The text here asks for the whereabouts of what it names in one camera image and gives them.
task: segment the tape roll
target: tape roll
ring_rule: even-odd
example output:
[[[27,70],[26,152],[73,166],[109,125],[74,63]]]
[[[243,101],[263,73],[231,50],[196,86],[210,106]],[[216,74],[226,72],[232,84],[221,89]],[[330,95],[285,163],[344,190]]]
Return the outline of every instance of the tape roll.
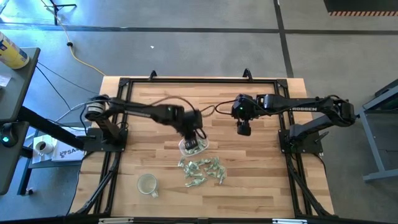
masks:
[[[52,142],[40,141],[38,142],[34,149],[39,153],[39,155],[43,156],[44,154],[48,154],[54,150],[54,146]]]

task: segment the yellow can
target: yellow can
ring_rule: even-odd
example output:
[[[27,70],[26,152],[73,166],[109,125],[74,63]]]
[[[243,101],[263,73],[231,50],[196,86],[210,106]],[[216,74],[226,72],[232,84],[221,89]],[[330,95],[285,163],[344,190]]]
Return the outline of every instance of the yellow can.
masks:
[[[12,69],[18,69],[27,65],[29,56],[0,32],[0,61]]]

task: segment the white mug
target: white mug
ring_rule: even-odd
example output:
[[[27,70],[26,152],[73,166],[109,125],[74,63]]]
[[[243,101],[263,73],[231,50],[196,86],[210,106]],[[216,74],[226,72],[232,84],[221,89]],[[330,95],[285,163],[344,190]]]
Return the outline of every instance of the white mug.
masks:
[[[44,154],[48,154],[54,150],[54,146],[51,143],[41,141],[36,144],[35,150],[39,153],[40,156]]]
[[[138,178],[137,188],[142,194],[152,195],[153,198],[159,197],[157,193],[158,183],[152,174],[144,174]]]

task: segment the black cable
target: black cable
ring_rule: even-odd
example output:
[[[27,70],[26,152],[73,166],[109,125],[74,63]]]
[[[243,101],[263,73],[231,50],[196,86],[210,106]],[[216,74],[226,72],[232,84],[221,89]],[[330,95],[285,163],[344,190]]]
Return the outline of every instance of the black cable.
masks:
[[[216,107],[214,105],[211,105],[211,106],[206,107],[205,109],[202,109],[200,112],[202,113],[209,108],[213,108],[212,111],[206,115],[202,115],[202,117],[207,118],[207,117],[211,116],[216,111]]]
[[[51,81],[44,75],[44,73],[41,71],[41,69],[36,66],[36,68],[40,71],[40,73],[44,76],[44,78],[49,82],[49,84],[52,86],[52,88],[58,93],[58,96],[60,96],[60,98],[65,102],[65,104],[68,106],[68,108],[70,109],[69,104],[67,103],[67,101],[64,99],[64,97],[62,97],[62,95],[58,92],[58,90],[52,85]]]
[[[345,124],[351,124],[350,122],[345,121],[337,111],[333,111],[333,112],[339,117],[340,121],[342,121],[342,122],[345,123]]]
[[[79,129],[75,129],[76,127],[69,126],[69,125],[64,125],[64,124],[58,123],[58,122],[56,122],[56,121],[53,121],[53,120],[51,120],[51,119],[47,119],[47,121],[51,121],[51,122],[57,124],[58,126],[67,127],[67,128],[72,129],[72,130],[75,130],[75,131],[81,131],[81,130],[79,130]]]
[[[119,124],[125,124],[126,125],[125,128],[129,128],[129,125],[130,125],[129,123],[124,122],[124,121],[121,121],[121,122],[117,123],[116,125],[119,125]]]
[[[182,101],[188,103],[188,105],[192,108],[192,110],[195,110],[195,108],[193,107],[193,105],[192,105],[188,100],[186,100],[186,99],[184,99],[184,98],[182,98],[182,97],[180,97],[180,96],[167,96],[167,97],[165,97],[165,98],[163,98],[163,99],[160,99],[160,100],[158,100],[158,101],[155,101],[155,102],[153,102],[153,103],[151,103],[151,104],[149,104],[149,105],[146,105],[146,106],[154,106],[154,105],[156,105],[156,104],[158,104],[158,103],[160,103],[160,102],[163,102],[163,101],[169,100],[169,99],[179,99],[179,100],[182,100]]]
[[[326,173],[326,165],[325,165],[325,162],[323,161],[323,159],[316,153],[313,153],[313,155],[316,156],[321,161],[321,163],[323,165],[323,169],[325,170],[325,176],[328,176],[328,174]]]
[[[94,94],[96,94],[96,95],[99,95],[99,93],[93,92],[93,91],[91,91],[91,90],[87,90],[86,88],[83,88],[83,87],[81,87],[80,85],[77,85],[76,83],[73,83],[73,82],[67,80],[66,78],[64,78],[63,76],[57,74],[55,71],[49,69],[47,66],[43,65],[42,63],[40,63],[40,62],[37,62],[37,63],[40,64],[41,66],[45,67],[48,71],[54,73],[54,74],[57,75],[58,77],[60,77],[60,78],[62,78],[63,80],[67,81],[68,83],[70,83],[70,84],[72,84],[72,85],[74,85],[74,86],[76,86],[76,87],[78,87],[78,88],[81,88],[82,90],[86,90],[86,91],[88,91],[88,92],[90,92],[90,93],[94,93]]]
[[[85,125],[85,123],[83,122],[83,119],[81,118],[81,117],[83,116],[83,113],[85,112],[85,110],[86,110],[86,105],[84,105],[84,107],[83,107],[83,109],[82,109],[82,111],[81,111],[81,113],[80,113],[80,122],[81,122],[81,124],[83,125],[83,127],[85,127],[85,133],[86,133],[86,135],[87,135],[87,128],[86,128],[86,125]]]
[[[237,99],[235,99],[235,100],[229,100],[229,101],[224,101],[224,102],[221,102],[221,103],[217,104],[217,105],[215,106],[215,111],[217,111],[217,113],[220,113],[220,114],[225,114],[225,115],[230,115],[230,116],[232,116],[231,113],[225,113],[225,112],[219,111],[219,110],[217,109],[217,107],[219,107],[219,106],[221,106],[221,105],[224,105],[224,104],[227,104],[227,103],[235,102],[236,100],[237,100]]]
[[[202,128],[200,128],[199,130],[201,131],[201,133],[202,133],[203,135],[199,134],[199,132],[198,132],[197,129],[195,130],[195,133],[199,136],[199,138],[206,139],[206,138],[207,138],[207,135],[206,135],[205,131],[204,131]]]

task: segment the yellow cable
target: yellow cable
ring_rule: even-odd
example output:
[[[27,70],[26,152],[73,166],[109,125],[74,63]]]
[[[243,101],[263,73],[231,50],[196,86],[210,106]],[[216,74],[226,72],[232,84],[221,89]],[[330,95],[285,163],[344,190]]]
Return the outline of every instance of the yellow cable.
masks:
[[[71,42],[70,39],[69,39],[68,32],[67,32],[66,28],[63,26],[63,24],[62,24],[62,22],[60,21],[60,19],[58,19],[58,17],[57,17],[57,16],[54,14],[54,12],[48,7],[48,5],[46,5],[46,4],[43,2],[43,0],[41,0],[41,1],[42,1],[42,3],[44,4],[44,6],[47,7],[47,9],[49,9],[50,12],[54,15],[54,17],[58,20],[58,23],[61,25],[63,31],[65,31],[65,34],[67,35],[68,42]],[[100,73],[101,75],[106,76],[105,73],[103,73],[103,72],[102,72],[101,70],[99,70],[98,68],[96,68],[96,67],[94,67],[94,66],[92,66],[92,65],[90,65],[90,64],[88,64],[88,63],[86,63],[86,62],[84,62],[84,61],[82,61],[82,60],[80,60],[80,59],[78,59],[78,58],[75,56],[75,53],[73,53],[72,46],[69,46],[69,49],[70,49],[70,53],[72,54],[73,58],[74,58],[76,61],[78,61],[78,62],[82,63],[83,65],[86,65],[86,66],[88,66],[88,67],[90,67],[90,68],[96,70],[96,71],[97,71],[98,73]]]

